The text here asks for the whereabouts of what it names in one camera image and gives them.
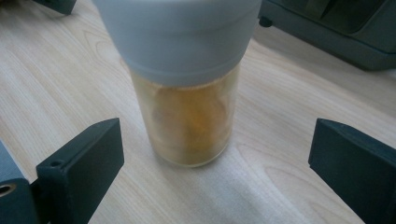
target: jar contents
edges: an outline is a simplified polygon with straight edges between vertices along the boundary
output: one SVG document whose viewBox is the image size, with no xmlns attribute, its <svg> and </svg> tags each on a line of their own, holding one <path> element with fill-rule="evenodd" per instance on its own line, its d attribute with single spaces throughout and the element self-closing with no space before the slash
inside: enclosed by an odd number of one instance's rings
<svg viewBox="0 0 396 224">
<path fill-rule="evenodd" d="M 131 71 L 154 150 L 168 161 L 199 166 L 214 160 L 228 144 L 233 126 L 239 66 L 210 83 L 165 87 Z"/>
</svg>

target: wooden table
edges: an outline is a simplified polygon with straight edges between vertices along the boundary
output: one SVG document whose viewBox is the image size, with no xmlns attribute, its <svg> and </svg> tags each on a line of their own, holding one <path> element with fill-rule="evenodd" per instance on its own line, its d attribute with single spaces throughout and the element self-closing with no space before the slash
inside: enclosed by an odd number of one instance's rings
<svg viewBox="0 0 396 224">
<path fill-rule="evenodd" d="M 91 1 L 70 16 L 3 2 L 0 52 L 0 139 L 30 181 L 75 135 L 120 118 L 125 164 L 91 223 L 362 223 L 308 166 L 316 119 L 396 147 L 396 70 L 363 72 L 274 27 L 257 27 L 242 61 L 231 144 L 195 169 L 151 150 Z"/>
</svg>

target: black plastic part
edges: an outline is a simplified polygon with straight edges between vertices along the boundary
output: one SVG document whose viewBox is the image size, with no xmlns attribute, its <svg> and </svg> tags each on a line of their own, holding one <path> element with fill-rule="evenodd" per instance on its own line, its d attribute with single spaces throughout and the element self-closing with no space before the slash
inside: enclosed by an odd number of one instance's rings
<svg viewBox="0 0 396 224">
<path fill-rule="evenodd" d="M 17 178 L 23 178 L 23 174 L 0 141 L 0 182 Z"/>
<path fill-rule="evenodd" d="M 393 0 L 262 0 L 259 18 L 361 69 L 385 70 L 396 68 L 395 11 Z"/>
<path fill-rule="evenodd" d="M 309 164 L 365 223 L 396 223 L 394 148 L 345 124 L 318 119 Z"/>
<path fill-rule="evenodd" d="M 259 25 L 265 28 L 272 26 L 272 21 L 268 20 L 266 17 L 261 17 L 259 21 Z"/>
<path fill-rule="evenodd" d="M 51 224 L 88 223 L 124 163 L 120 121 L 92 125 L 37 167 L 53 207 Z"/>
<path fill-rule="evenodd" d="M 64 15 L 70 15 L 72 13 L 73 7 L 76 0 L 33 0 L 40 5 L 49 7 Z"/>
<path fill-rule="evenodd" d="M 9 179 L 0 183 L 0 223 L 39 223 L 30 185 L 26 179 Z"/>
<path fill-rule="evenodd" d="M 30 185 L 30 189 L 35 201 L 35 210 L 37 212 L 39 223 L 50 223 L 50 218 L 52 214 L 54 214 L 54 207 L 50 193 L 43 191 L 38 184 L 38 180 Z"/>
</svg>

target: white plastic cap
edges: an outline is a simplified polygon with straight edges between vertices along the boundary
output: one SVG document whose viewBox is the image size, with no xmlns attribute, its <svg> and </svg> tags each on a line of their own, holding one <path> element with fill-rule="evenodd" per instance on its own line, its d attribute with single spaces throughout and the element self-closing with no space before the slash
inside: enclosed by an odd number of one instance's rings
<svg viewBox="0 0 396 224">
<path fill-rule="evenodd" d="M 262 0 L 94 0 L 120 55 L 165 86 L 210 82 L 242 59 Z"/>
</svg>

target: wood grain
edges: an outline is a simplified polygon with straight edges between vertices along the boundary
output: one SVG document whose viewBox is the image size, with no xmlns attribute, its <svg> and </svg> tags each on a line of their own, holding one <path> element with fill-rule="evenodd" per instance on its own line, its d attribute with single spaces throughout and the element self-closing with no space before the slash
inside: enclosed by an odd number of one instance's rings
<svg viewBox="0 0 396 224">
<path fill-rule="evenodd" d="M 317 118 L 396 147 L 396 71 L 364 72 L 274 27 L 241 62 L 232 141 L 196 169 L 151 150 L 128 69 L 91 1 L 61 16 L 0 4 L 0 138 L 35 166 L 91 124 L 118 117 L 125 165 L 91 223 L 362 223 L 312 171 Z"/>
</svg>

